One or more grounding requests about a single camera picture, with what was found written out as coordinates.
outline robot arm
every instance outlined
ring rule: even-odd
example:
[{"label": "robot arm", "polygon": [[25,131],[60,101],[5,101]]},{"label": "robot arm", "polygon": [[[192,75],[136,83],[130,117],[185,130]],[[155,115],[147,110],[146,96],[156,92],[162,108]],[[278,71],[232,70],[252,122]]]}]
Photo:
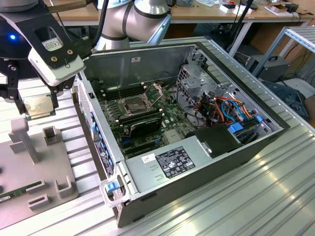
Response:
[{"label": "robot arm", "polygon": [[[104,7],[98,1],[98,9]],[[108,0],[105,24],[95,49],[128,48],[128,36],[157,45],[164,38],[171,22],[165,0]]]},{"label": "robot arm", "polygon": [[[157,45],[171,21],[165,0],[99,0],[98,8],[101,31],[92,45],[96,50],[127,48],[128,36]],[[50,89],[55,107],[56,94],[70,89],[75,75],[85,68],[43,0],[0,0],[0,42],[0,72],[7,76],[7,83],[0,85],[0,97],[15,102],[20,114],[25,107],[18,81],[36,77],[32,67]]]},{"label": "robot arm", "polygon": [[0,96],[14,101],[21,114],[25,108],[18,81],[34,77],[32,66],[54,96],[71,88],[74,76],[85,68],[43,0],[2,0],[0,25],[0,72],[7,76]]}]

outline white sticker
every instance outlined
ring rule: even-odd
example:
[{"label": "white sticker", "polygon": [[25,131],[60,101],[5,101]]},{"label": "white sticker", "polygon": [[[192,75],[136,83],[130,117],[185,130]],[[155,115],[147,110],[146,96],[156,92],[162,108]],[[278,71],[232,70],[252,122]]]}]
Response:
[{"label": "white sticker", "polygon": [[141,57],[131,58],[131,62],[140,62]]},{"label": "white sticker", "polygon": [[9,200],[9,199],[11,199],[11,197],[10,196],[6,196],[6,197],[3,197],[3,198],[0,198],[0,202],[4,202],[4,201]]},{"label": "white sticker", "polygon": [[46,40],[42,42],[42,44],[49,52],[52,52],[54,50],[57,50],[63,47],[63,44],[59,41],[58,38],[52,38],[52,39]]},{"label": "white sticker", "polygon": [[141,159],[142,159],[143,163],[146,164],[150,161],[154,161],[156,159],[156,156],[154,155],[154,153],[152,153],[152,154],[143,156]]},{"label": "white sticker", "polygon": [[190,161],[190,162],[188,162],[188,163],[186,163],[186,166],[190,166],[190,165],[192,165],[193,163]]}]

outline metal frame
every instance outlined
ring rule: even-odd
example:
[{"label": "metal frame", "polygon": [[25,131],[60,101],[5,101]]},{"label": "metal frame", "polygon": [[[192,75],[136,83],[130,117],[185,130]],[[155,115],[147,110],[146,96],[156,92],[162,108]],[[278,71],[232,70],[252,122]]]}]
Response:
[{"label": "metal frame", "polygon": [[[315,230],[315,129],[270,92],[213,41],[203,37],[167,39],[162,44],[200,41],[226,64],[291,129],[248,164],[231,171],[125,228],[118,229],[112,209],[104,205],[99,177],[70,93],[59,97],[56,116],[33,122],[29,134],[43,125],[62,130],[80,197],[3,229],[3,235],[278,235]],[[132,47],[145,46],[141,42]],[[21,95],[49,90],[40,80],[22,81]],[[14,104],[0,101],[0,137],[7,119],[18,116]]]},{"label": "metal frame", "polygon": [[[303,23],[301,24],[301,26],[302,26],[302,27],[308,26],[309,22],[311,22],[311,20],[303,22]],[[293,40],[293,39],[290,39],[290,41],[286,44],[286,46],[285,46],[285,47],[282,49],[282,51],[280,52],[280,54],[279,54],[280,57],[283,57],[283,56],[286,54],[286,52],[287,52],[287,51],[290,49],[290,47],[292,46],[293,42],[294,42],[294,40]]]},{"label": "metal frame", "polygon": [[[291,40],[301,44],[302,46],[306,47],[313,53],[315,53],[315,27],[284,27],[281,32],[278,34],[275,41],[271,44],[270,48],[264,55],[261,62],[257,65],[255,70],[252,72],[254,76],[257,76],[259,71],[264,66],[265,62],[268,60],[272,52],[275,48],[279,45],[279,43],[283,40],[284,36],[289,36]],[[280,56],[284,55],[284,53],[289,49],[288,45],[283,49]]]}]

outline gray fixture plate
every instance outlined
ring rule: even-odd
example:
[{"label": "gray fixture plate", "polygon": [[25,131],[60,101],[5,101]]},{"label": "gray fixture plate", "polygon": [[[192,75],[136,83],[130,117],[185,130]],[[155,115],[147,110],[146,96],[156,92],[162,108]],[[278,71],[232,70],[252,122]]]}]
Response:
[{"label": "gray fixture plate", "polygon": [[[49,146],[46,146],[42,133],[30,135],[40,160],[35,165],[26,151],[15,155],[10,148],[13,144],[11,141],[0,144],[0,185],[3,187],[1,194],[42,179],[46,182],[46,188],[42,190],[0,203],[0,229],[75,199],[79,195],[61,132],[56,132],[61,142]],[[73,192],[60,199],[54,181],[57,180],[59,185],[67,187],[67,176]],[[29,209],[28,201],[44,194],[48,195],[50,203],[33,211]]]}]

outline warning label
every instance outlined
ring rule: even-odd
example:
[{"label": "warning label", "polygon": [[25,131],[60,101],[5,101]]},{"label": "warning label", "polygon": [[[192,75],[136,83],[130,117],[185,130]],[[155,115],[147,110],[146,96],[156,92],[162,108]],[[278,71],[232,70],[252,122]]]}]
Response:
[{"label": "warning label", "polygon": [[195,167],[183,147],[157,155],[156,159],[167,178],[173,178]]}]

